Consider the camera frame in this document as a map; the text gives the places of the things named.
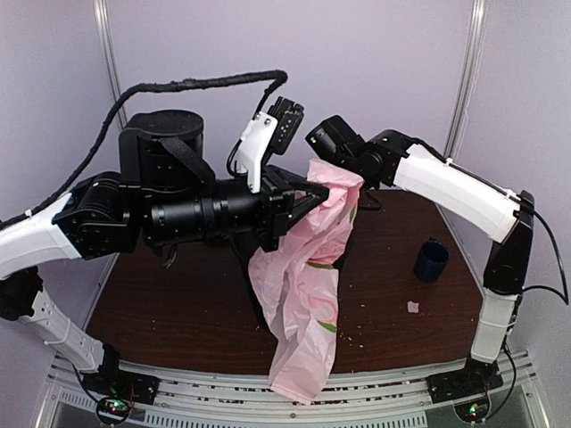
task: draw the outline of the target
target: cable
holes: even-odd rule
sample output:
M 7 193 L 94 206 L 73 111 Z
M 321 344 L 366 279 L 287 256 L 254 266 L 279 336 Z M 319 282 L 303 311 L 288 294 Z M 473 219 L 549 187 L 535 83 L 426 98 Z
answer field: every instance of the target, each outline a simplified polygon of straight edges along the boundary
M 95 143 L 89 149 L 85 159 L 78 165 L 78 167 L 71 173 L 71 175 L 63 182 L 63 184 L 50 196 L 44 199 L 38 206 L 31 210 L 31 214 L 38 214 L 39 211 L 44 210 L 52 203 L 57 201 L 57 199 L 75 182 L 79 175 L 83 172 L 86 166 L 94 158 L 95 154 L 99 150 L 99 147 L 103 143 L 109 130 L 109 126 L 113 122 L 113 119 L 117 115 L 117 112 L 123 106 L 123 104 L 133 95 L 139 93 L 152 93 L 152 94 L 163 94 L 163 93 L 178 93 L 194 89 L 209 89 L 212 87 L 227 87 L 236 85 L 246 85 L 255 82 L 261 82 L 265 80 L 273 80 L 273 82 L 264 90 L 264 95 L 261 98 L 258 106 L 256 108 L 255 114 L 263 108 L 264 103 L 268 100 L 269 96 L 280 86 L 282 86 L 287 81 L 287 73 L 282 70 L 271 70 L 271 71 L 259 71 L 254 73 L 237 74 L 235 76 L 228 76 L 225 78 L 205 78 L 205 79 L 195 79 L 186 78 L 180 81 L 172 81 L 170 83 L 139 83 L 127 89 L 123 92 L 119 99 L 112 105 L 105 116 L 103 125 L 99 131 L 99 135 L 95 139 Z M 0 230 L 7 228 L 8 226 L 15 225 L 28 218 L 26 214 L 20 214 L 18 216 L 7 219 L 6 221 L 0 223 Z
M 500 403 L 500 405 L 498 407 L 495 408 L 495 410 L 493 410 L 493 412 L 488 415 L 486 418 L 483 419 L 484 424 L 487 423 L 490 419 L 492 419 L 494 416 L 496 416 L 498 414 L 498 412 L 500 412 L 500 410 L 506 405 L 506 403 L 508 402 L 509 397 L 511 397 L 512 392 L 514 391 L 514 389 L 516 388 L 516 380 L 517 380 L 517 369 L 516 369 L 516 363 L 514 362 L 513 357 L 511 356 L 511 354 L 509 353 L 508 349 L 504 347 L 504 352 L 506 353 L 506 355 L 508 356 L 508 360 L 509 363 L 511 364 L 511 368 L 514 372 L 514 378 L 511 380 L 511 386 L 509 387 L 509 391 L 508 394 L 506 395 L 506 397 L 503 399 L 503 401 Z
M 111 427 L 115 427 L 115 426 L 119 426 L 119 425 L 123 424 L 125 421 L 127 421 L 128 417 L 131 415 L 131 411 L 133 410 L 133 407 L 135 406 L 135 391 L 133 390 L 133 387 L 131 387 L 130 403 L 128 403 L 124 399 L 119 399 L 119 398 L 113 397 L 113 396 L 107 396 L 107 397 L 103 397 L 102 399 L 97 399 L 91 394 L 91 392 L 89 392 L 89 390 L 83 384 L 83 381 L 81 380 L 81 376 L 79 374 L 79 370 L 74 365 L 71 365 L 71 366 L 73 367 L 73 372 L 75 373 L 75 377 L 78 379 L 79 386 L 81 387 L 83 392 L 85 392 L 86 395 L 91 400 L 93 400 L 93 402 L 95 403 L 95 416 L 97 416 L 97 419 L 99 419 L 99 422 L 101 422 L 102 424 L 105 424 L 105 425 L 109 425 Z M 102 412 L 109 415 L 109 413 L 107 411 L 105 411 L 105 403 L 106 403 L 106 401 L 109 401 L 110 399 L 112 399 L 115 402 L 117 402 L 117 401 L 120 402 L 123 406 L 125 406 L 127 408 L 128 411 L 121 412 L 123 414 L 123 416 L 120 419 L 116 420 L 116 419 L 112 419 L 108 416 L 102 415 Z
M 565 267 L 563 266 L 563 259 L 561 258 L 561 252 L 559 251 L 555 235 L 553 234 L 553 231 L 547 224 L 547 221 L 545 221 L 545 219 L 537 211 L 534 212 L 534 215 L 537 217 L 540 223 L 542 223 L 543 227 L 545 227 L 545 231 L 547 232 L 547 235 L 551 239 L 551 245 L 553 246 L 553 250 L 555 251 L 555 257 L 557 258 L 557 263 L 559 266 L 559 274 L 561 275 L 563 292 L 560 292 L 559 290 L 549 287 L 548 285 L 532 285 L 530 287 L 526 287 L 524 289 L 524 292 L 528 292 L 530 290 L 545 290 L 547 292 L 553 292 L 554 294 L 557 294 L 567 306 L 569 306 L 569 290 L 567 289 L 567 278 L 565 276 Z
M 242 143 L 242 140 L 238 140 L 236 142 L 236 144 L 234 144 L 234 147 L 232 147 L 230 154 L 226 158 L 226 172 L 231 177 L 234 177 L 234 178 L 247 176 L 247 174 L 245 174 L 245 173 L 236 172 L 236 167 L 232 166 L 232 161 L 234 160 L 234 157 L 236 156 L 236 153 L 238 152 L 238 148 L 240 147 L 240 143 Z

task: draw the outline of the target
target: white panel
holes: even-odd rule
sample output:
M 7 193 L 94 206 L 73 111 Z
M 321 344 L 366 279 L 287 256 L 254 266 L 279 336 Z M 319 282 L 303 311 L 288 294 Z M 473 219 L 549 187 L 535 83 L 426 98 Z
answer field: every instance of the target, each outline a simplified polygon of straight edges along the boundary
M 571 2 L 491 2 L 484 54 L 458 164 L 515 190 L 534 194 L 571 269 Z M 490 243 L 453 218 L 481 276 Z M 528 285 L 560 289 L 547 235 L 535 225 Z M 555 295 L 525 295 L 512 335 L 529 349 L 555 426 L 568 426 L 571 397 L 571 313 Z
M 444 147 L 464 59 L 471 1 L 109 2 L 123 89 L 141 81 L 283 69 L 279 93 L 305 107 L 292 146 L 273 161 L 305 174 L 305 135 L 341 114 L 366 139 L 395 128 Z M 204 157 L 224 161 L 266 86 L 137 95 L 128 115 L 161 108 L 205 119 Z
M 0 219 L 53 192 L 95 140 L 110 106 L 90 1 L 0 7 Z M 116 127 L 87 172 L 116 169 Z M 105 260 L 40 268 L 58 306 L 81 324 Z M 29 428 L 53 352 L 23 325 L 0 319 L 0 426 Z

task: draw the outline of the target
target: wooden table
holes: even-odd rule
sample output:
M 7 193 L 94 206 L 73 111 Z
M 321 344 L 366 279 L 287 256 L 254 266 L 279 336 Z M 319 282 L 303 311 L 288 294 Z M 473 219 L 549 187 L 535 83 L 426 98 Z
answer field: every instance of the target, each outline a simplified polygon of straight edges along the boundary
M 333 371 L 372 371 L 463 358 L 481 295 L 436 207 L 411 193 L 379 191 L 381 211 L 360 210 L 339 284 Z M 434 284 L 412 273 L 420 245 L 446 244 L 451 261 Z M 229 247 L 191 243 L 170 269 L 140 245 L 121 255 L 88 332 L 121 358 L 153 366 L 266 375 L 276 340 L 258 326 Z M 418 314 L 407 310 L 420 304 Z

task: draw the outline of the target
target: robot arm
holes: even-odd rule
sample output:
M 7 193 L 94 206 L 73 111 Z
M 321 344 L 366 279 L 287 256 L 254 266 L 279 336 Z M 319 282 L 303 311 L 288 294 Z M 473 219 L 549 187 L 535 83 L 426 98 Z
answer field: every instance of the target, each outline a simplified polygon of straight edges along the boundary
M 316 154 L 352 170 L 368 186 L 398 186 L 455 212 L 492 240 L 484 303 L 469 364 L 490 372 L 515 323 L 533 239 L 534 198 L 484 182 L 417 138 L 387 130 L 365 142 L 339 116 L 306 137 Z
M 89 389 L 105 394 L 112 385 L 117 391 L 132 386 L 137 401 L 152 403 L 156 379 L 121 372 L 117 351 L 57 308 L 36 266 L 132 252 L 140 235 L 157 254 L 165 245 L 176 249 L 236 233 L 249 233 L 264 251 L 274 251 L 279 237 L 328 197 L 326 187 L 267 165 L 271 154 L 286 150 L 302 116 L 299 104 L 282 98 L 269 113 L 259 112 L 233 156 L 236 177 L 217 180 L 202 158 L 200 116 L 135 115 L 120 134 L 120 173 L 84 180 L 0 231 L 0 317 L 33 328 L 87 374 Z

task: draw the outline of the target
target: pink plastic bag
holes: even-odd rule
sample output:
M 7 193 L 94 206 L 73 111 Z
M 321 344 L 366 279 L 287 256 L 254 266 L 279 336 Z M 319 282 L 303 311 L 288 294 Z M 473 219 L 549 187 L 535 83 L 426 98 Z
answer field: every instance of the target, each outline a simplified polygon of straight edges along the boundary
M 279 250 L 258 249 L 249 265 L 252 287 L 278 340 L 270 388 L 303 404 L 321 392 L 335 360 L 339 273 L 332 264 L 351 234 L 363 183 L 322 160 L 310 162 L 307 179 L 330 189 L 327 201 L 281 238 Z

